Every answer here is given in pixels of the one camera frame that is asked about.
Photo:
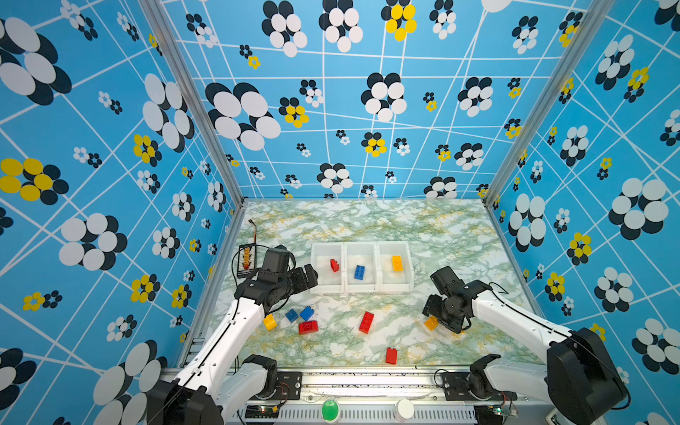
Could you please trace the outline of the yellow lego brick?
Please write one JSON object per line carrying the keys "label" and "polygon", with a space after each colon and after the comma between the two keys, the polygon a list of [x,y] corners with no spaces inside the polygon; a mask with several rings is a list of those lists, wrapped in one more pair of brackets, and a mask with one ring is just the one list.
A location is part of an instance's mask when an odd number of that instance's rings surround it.
{"label": "yellow lego brick", "polygon": [[404,271],[403,260],[400,256],[394,255],[391,257],[392,271],[394,273],[402,273]]}
{"label": "yellow lego brick", "polygon": [[430,316],[430,318],[428,318],[428,320],[426,320],[426,322],[424,322],[424,325],[426,326],[426,328],[428,330],[434,331],[438,326],[438,320],[437,320],[436,317]]}
{"label": "yellow lego brick", "polygon": [[277,327],[277,322],[276,319],[274,318],[274,315],[269,314],[267,315],[264,320],[263,320],[264,326],[266,327],[267,331],[271,331]]}

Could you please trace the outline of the white three-compartment container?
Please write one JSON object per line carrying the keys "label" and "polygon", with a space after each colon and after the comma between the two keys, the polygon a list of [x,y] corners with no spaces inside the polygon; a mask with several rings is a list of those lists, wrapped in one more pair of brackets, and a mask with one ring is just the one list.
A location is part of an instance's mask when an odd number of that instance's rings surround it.
{"label": "white three-compartment container", "polygon": [[317,294],[405,293],[414,289],[414,265],[406,241],[315,243],[311,264]]}

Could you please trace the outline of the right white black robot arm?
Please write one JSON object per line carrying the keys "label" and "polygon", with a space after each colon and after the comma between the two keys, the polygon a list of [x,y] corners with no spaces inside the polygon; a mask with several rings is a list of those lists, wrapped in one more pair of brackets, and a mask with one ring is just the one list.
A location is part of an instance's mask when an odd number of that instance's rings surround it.
{"label": "right white black robot arm", "polygon": [[538,357],[538,364],[507,361],[488,354],[469,367],[467,390],[490,398],[514,392],[543,400],[574,424],[592,424],[611,410],[631,404],[607,348],[592,330],[573,330],[549,322],[503,298],[490,283],[464,282],[451,267],[430,279],[437,293],[428,297],[423,314],[460,334],[473,319],[500,329]]}

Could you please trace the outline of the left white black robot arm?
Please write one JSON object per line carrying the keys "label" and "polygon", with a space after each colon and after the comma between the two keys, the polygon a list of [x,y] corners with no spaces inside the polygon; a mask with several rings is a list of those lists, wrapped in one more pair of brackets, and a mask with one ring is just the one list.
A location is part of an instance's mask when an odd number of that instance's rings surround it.
{"label": "left white black robot arm", "polygon": [[250,398],[276,390],[277,362],[261,355],[228,375],[247,339],[277,304],[318,285],[312,265],[299,267],[284,246],[267,249],[263,263],[237,282],[219,327],[171,382],[147,395],[148,424],[225,424]]}

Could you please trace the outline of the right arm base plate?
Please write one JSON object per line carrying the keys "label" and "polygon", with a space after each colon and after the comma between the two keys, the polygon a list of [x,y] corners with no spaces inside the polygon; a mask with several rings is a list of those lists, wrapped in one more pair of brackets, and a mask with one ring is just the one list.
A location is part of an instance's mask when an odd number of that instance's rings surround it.
{"label": "right arm base plate", "polygon": [[435,383],[444,392],[447,401],[501,403],[518,400],[515,392],[486,388],[466,372],[438,371],[435,373]]}

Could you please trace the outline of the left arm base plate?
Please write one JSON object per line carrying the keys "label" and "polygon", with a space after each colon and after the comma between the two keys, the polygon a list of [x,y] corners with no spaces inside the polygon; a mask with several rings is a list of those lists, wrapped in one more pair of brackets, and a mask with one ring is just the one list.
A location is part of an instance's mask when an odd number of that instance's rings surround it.
{"label": "left arm base plate", "polygon": [[277,372],[271,379],[267,371],[241,370],[229,377],[221,388],[221,397],[244,398],[258,401],[299,400],[302,374],[299,372]]}

